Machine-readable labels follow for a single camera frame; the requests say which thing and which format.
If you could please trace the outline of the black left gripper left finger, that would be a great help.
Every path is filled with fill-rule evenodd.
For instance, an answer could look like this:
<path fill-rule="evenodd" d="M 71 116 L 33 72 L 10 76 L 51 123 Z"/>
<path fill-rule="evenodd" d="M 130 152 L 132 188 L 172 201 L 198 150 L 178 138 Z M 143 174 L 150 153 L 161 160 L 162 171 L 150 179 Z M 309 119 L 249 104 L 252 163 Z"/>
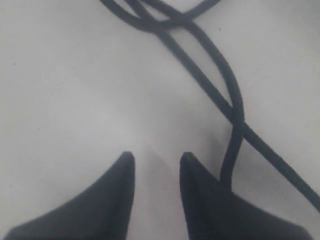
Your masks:
<path fill-rule="evenodd" d="M 123 152 L 90 187 L 12 228 L 6 240 L 125 240 L 135 194 L 135 158 Z"/>

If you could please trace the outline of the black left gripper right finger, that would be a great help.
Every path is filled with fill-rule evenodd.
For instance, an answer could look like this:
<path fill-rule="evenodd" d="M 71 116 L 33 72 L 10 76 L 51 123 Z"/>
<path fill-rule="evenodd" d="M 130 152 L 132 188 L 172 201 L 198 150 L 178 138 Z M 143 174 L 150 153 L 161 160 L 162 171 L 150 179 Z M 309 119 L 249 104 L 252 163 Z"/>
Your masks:
<path fill-rule="evenodd" d="M 224 188 L 191 153 L 180 160 L 180 195 L 191 240 L 310 240 L 301 226 Z"/>

